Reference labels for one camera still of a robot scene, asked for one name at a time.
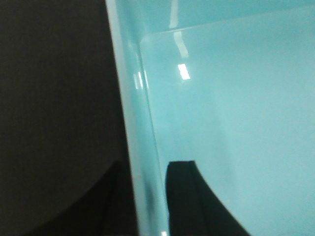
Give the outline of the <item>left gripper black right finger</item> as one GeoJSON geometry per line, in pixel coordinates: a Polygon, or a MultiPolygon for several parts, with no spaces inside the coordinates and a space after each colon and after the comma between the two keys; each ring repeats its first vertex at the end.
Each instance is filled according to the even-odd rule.
{"type": "Polygon", "coordinates": [[[166,172],[172,236],[247,236],[208,186],[194,161],[170,162],[166,172]]]}

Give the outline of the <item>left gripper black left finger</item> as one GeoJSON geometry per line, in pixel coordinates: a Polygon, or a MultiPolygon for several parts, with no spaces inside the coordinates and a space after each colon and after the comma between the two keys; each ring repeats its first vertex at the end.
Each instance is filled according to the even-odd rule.
{"type": "Polygon", "coordinates": [[[136,236],[137,217],[129,163],[114,162],[82,198],[30,236],[136,236]]]}

